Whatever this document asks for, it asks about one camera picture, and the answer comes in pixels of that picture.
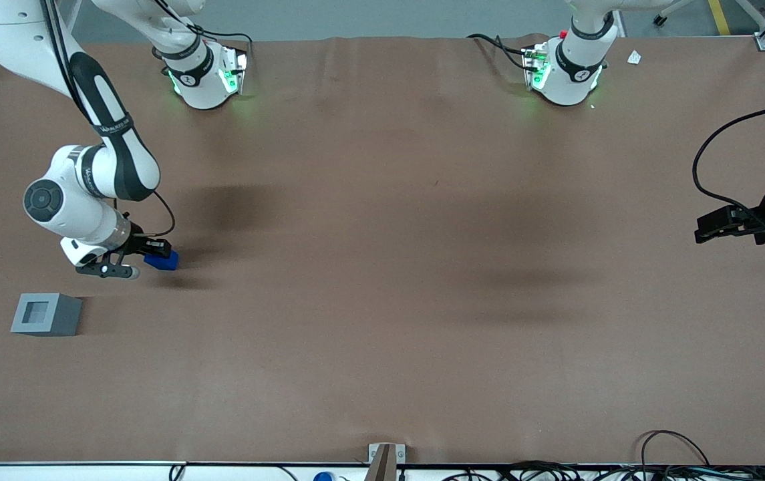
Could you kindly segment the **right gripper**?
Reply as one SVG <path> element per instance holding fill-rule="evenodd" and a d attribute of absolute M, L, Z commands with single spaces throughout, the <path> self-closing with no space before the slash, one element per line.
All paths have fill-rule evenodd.
<path fill-rule="evenodd" d="M 134 252 L 144 252 L 146 260 L 171 259 L 172 246 L 165 238 L 150 238 L 135 232 L 114 232 L 97 243 L 86 243 L 85 238 L 61 239 L 61 249 L 74 266 L 107 262 L 123 265 L 123 258 Z"/>

